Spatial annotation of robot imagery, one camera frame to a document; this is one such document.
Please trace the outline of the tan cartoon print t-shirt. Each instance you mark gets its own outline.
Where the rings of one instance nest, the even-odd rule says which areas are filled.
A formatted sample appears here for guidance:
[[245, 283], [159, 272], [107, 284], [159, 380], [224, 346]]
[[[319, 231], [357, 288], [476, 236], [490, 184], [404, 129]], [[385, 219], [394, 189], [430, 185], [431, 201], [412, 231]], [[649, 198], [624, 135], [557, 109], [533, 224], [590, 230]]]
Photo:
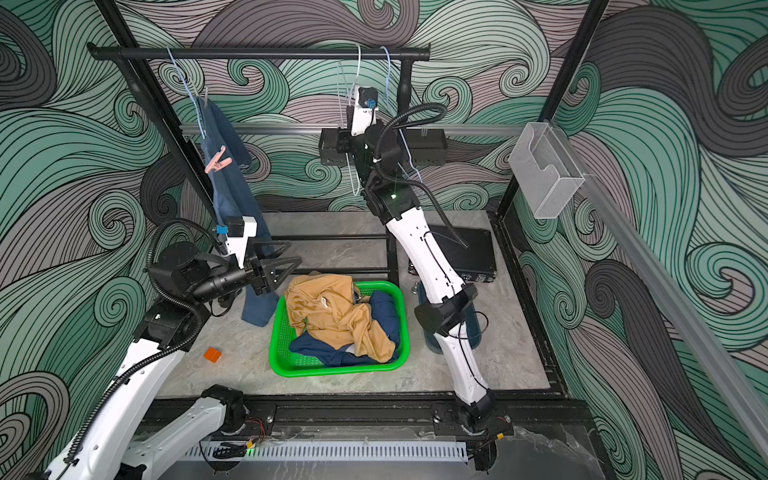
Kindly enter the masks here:
[[392, 359], [396, 346], [349, 276], [310, 274], [291, 280], [284, 293], [289, 324], [296, 334], [334, 348], [352, 345], [357, 356], [378, 363]]

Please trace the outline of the slate blue t-shirt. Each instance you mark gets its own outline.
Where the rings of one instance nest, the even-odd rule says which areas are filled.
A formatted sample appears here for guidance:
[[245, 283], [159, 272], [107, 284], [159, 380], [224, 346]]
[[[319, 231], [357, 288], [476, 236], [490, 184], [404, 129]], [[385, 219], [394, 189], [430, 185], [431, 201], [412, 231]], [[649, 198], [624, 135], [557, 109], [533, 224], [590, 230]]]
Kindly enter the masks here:
[[212, 168], [208, 177], [213, 186], [213, 206], [218, 223], [227, 217], [250, 216], [257, 222], [257, 238], [271, 240], [270, 231], [263, 218], [261, 209], [251, 193], [243, 170], [251, 166], [250, 152], [235, 131], [223, 111], [212, 101], [205, 103], [198, 100], [201, 112], [201, 125], [205, 132], [201, 140], [204, 166], [208, 167], [214, 156], [224, 148], [220, 161], [227, 158], [231, 164], [215, 170]]

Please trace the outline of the white wire hanger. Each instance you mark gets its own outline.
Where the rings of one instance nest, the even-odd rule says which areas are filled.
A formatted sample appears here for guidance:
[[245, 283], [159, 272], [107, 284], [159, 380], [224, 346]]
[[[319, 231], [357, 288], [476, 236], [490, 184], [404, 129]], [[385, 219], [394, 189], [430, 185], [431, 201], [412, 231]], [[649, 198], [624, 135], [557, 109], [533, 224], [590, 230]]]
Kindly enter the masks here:
[[[336, 69], [337, 69], [337, 72], [336, 72], [337, 79], [341, 79], [343, 81], [344, 98], [346, 100], [346, 106], [344, 107], [343, 113], [345, 115], [346, 127], [350, 128], [353, 122], [353, 113], [350, 113], [349, 109], [353, 108], [353, 102], [352, 102], [353, 90], [355, 87], [356, 79], [354, 79], [352, 82], [348, 81], [346, 76], [346, 70], [341, 60], [337, 60]], [[345, 154], [345, 162], [346, 162], [347, 171], [349, 173], [349, 181], [351, 186], [350, 193], [353, 196], [357, 196], [361, 190], [361, 183], [360, 183], [359, 175], [353, 170], [352, 160], [349, 153]]]

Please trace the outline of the navy Mickey print t-shirt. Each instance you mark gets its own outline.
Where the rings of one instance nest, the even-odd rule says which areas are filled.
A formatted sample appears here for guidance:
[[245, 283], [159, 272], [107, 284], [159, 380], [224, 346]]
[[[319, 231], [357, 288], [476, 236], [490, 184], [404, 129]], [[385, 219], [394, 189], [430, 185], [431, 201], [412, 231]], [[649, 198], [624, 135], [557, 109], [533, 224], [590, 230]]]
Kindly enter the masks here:
[[384, 291], [360, 298], [356, 291], [330, 290], [315, 296], [286, 295], [289, 324], [296, 330], [291, 352], [318, 359], [326, 367], [389, 363], [401, 342], [395, 299]]

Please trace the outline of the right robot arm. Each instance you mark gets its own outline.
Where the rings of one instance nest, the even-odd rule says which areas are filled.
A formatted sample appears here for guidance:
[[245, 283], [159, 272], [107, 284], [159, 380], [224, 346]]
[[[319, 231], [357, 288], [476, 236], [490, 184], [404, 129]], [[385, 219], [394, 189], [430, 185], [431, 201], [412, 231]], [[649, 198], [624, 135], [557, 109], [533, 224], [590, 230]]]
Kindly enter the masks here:
[[373, 99], [347, 105], [347, 126], [338, 131], [337, 150], [351, 156], [369, 210], [414, 265], [427, 298], [426, 303], [415, 308], [416, 318], [425, 333], [435, 338], [447, 362], [457, 398], [458, 421], [465, 430], [479, 433], [486, 429], [496, 397], [481, 374], [470, 335], [464, 328], [466, 310], [478, 291], [455, 272], [442, 252], [414, 191], [419, 189], [426, 195], [459, 245], [467, 248], [469, 244], [448, 220], [430, 189], [419, 180], [405, 178], [400, 171], [404, 130], [437, 122], [447, 114], [447, 107], [423, 103], [387, 122], [377, 118], [377, 110], [378, 102]]

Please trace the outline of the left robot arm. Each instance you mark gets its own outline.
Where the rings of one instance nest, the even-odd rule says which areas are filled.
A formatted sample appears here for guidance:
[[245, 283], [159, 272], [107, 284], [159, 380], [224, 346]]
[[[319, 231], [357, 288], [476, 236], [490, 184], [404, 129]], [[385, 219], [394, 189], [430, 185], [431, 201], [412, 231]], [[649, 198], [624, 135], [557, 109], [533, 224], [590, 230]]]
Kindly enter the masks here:
[[302, 260], [287, 241], [258, 237], [253, 217], [230, 217], [211, 231], [186, 219], [153, 234], [145, 260], [158, 299], [146, 312], [105, 392], [65, 449], [34, 479], [157, 479], [212, 434], [239, 435], [248, 408], [241, 391], [205, 390], [183, 414], [134, 445], [161, 385], [211, 318], [209, 303], [251, 287], [272, 293]]

